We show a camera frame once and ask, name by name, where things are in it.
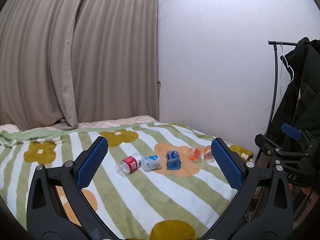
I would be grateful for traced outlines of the red label clear plastic cup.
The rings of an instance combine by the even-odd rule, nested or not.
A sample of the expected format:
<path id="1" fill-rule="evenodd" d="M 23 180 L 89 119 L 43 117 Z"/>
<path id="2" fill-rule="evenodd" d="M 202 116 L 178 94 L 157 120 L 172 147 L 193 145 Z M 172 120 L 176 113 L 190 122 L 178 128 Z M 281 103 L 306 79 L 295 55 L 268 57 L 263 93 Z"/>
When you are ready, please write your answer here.
<path id="1" fill-rule="evenodd" d="M 134 153 L 119 163 L 116 164 L 116 172 L 122 177 L 126 177 L 128 174 L 135 172 L 141 166 L 142 156 L 139 153 Z"/>

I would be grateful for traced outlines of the blue translucent cup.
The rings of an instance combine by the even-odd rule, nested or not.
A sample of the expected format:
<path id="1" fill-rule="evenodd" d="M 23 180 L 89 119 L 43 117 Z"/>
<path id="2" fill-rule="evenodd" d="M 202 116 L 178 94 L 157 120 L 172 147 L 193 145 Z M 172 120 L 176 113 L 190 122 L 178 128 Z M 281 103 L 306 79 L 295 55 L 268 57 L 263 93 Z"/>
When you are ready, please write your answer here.
<path id="1" fill-rule="evenodd" d="M 166 153 L 165 158 L 168 170 L 178 170 L 181 168 L 180 155 L 176 150 L 169 150 Z"/>

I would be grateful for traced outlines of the white blue label cup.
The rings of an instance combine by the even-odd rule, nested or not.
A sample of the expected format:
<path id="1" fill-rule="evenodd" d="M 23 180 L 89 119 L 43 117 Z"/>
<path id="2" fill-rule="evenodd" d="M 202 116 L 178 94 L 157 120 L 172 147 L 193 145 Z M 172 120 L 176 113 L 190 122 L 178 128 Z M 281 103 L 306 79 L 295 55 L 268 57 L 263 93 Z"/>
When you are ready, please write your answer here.
<path id="1" fill-rule="evenodd" d="M 141 160 L 141 167 L 144 171 L 149 172 L 161 168 L 162 162 L 159 156 L 151 155 Z"/>

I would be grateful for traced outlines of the black jacket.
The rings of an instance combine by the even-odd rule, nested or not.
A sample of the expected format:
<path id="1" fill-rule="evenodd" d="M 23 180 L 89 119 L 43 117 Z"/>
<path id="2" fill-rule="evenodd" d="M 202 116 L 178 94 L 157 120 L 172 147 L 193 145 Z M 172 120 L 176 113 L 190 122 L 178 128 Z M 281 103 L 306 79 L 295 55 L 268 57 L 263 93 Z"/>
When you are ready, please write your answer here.
<path id="1" fill-rule="evenodd" d="M 319 40 L 311 41 L 304 37 L 285 57 L 294 70 L 295 78 L 286 88 L 267 137 L 291 151 L 299 143 L 281 131 L 283 124 L 309 131 L 319 139 Z"/>

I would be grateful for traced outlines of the white clothes hanger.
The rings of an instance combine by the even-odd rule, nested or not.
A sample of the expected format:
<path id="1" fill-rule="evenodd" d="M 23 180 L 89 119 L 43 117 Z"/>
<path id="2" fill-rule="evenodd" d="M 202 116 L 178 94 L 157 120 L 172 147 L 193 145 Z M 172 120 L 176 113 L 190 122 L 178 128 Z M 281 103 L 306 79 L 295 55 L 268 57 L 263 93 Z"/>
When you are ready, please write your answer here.
<path id="1" fill-rule="evenodd" d="M 280 41 L 280 48 L 281 48 L 281 52 L 282 52 L 282 55 L 280 57 L 280 60 L 281 60 L 281 69 L 280 69 L 280 78 L 279 78 L 279 81 L 280 81 L 280 84 L 283 86 L 283 87 L 287 87 L 295 78 L 295 73 L 294 73 L 294 70 L 292 69 L 292 67 L 289 65 L 285 55 L 284 55 L 284 51 L 283 51 L 283 42 Z M 283 68 L 286 69 L 286 72 L 287 74 L 290 76 L 290 79 L 288 80 L 288 82 L 285 82 L 285 80 L 283 81 L 282 79 L 282 74 L 283 74 Z"/>

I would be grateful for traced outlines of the black clothes rack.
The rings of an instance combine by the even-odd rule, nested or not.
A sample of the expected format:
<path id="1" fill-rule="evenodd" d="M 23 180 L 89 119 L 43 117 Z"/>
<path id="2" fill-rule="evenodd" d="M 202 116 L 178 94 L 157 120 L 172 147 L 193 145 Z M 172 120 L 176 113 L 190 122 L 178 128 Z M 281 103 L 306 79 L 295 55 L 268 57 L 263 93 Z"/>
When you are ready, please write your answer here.
<path id="1" fill-rule="evenodd" d="M 296 46 L 297 43 L 294 42 L 282 42 L 282 41 L 268 41 L 268 44 L 273 46 L 274 49 L 274 86 L 273 86 L 273 98 L 271 112 L 268 119 L 267 129 L 264 135 L 268 134 L 270 124 L 273 119 L 274 110 L 276 106 L 277 88 L 278 88 L 278 49 L 277 46 Z"/>

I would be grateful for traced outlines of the pink bed sheet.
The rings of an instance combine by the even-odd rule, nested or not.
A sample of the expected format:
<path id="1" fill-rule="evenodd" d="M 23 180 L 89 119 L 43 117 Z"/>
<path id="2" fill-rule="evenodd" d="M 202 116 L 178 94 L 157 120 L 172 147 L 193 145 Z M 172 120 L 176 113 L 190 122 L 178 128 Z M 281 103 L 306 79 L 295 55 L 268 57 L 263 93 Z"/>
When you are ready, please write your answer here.
<path id="1" fill-rule="evenodd" d="M 134 116 L 130 118 L 117 119 L 117 120 L 80 122 L 78 123 L 77 128 L 110 128 L 110 127 L 118 127 L 121 125 L 141 124 L 141 123 L 154 122 L 154 121 L 156 121 L 156 119 L 154 119 L 151 116 L 140 115 L 140 116 Z M 43 128 L 49 131 L 69 131 L 71 129 L 74 129 L 72 127 L 67 126 L 67 124 L 63 124 L 63 123 L 56 124 L 53 126 L 47 126 Z M 22 130 L 20 130 L 16 125 L 13 125 L 13 124 L 1 125 L 1 132 L 18 133 L 21 131 Z"/>

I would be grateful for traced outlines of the green striped floral blanket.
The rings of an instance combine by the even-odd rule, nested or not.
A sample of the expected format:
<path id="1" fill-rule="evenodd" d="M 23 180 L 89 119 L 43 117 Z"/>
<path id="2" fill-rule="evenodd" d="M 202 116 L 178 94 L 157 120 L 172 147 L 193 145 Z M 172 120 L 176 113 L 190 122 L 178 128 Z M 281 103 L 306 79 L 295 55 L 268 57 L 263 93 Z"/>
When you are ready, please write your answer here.
<path id="1" fill-rule="evenodd" d="M 160 230 L 175 225 L 178 232 L 198 239 L 236 194 L 216 162 L 189 160 L 192 148 L 206 150 L 213 137 L 187 126 L 148 122 L 73 131 L 1 131 L 1 196 L 21 226 L 27 224 L 27 198 L 36 166 L 57 167 L 74 160 L 98 136 L 107 139 L 108 153 L 83 193 L 120 238 L 159 239 Z M 180 169 L 139 168 L 128 175 L 116 169 L 132 154 L 165 158 L 169 150 L 179 153 Z"/>

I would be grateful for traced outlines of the beige curtain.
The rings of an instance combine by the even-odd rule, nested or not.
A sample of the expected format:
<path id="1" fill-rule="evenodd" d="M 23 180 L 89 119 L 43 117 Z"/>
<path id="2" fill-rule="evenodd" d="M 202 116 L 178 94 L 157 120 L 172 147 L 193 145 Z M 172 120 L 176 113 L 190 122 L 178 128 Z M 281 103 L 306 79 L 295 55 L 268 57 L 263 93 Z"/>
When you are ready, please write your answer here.
<path id="1" fill-rule="evenodd" d="M 159 117 L 158 0 L 1 0 L 1 124 Z"/>

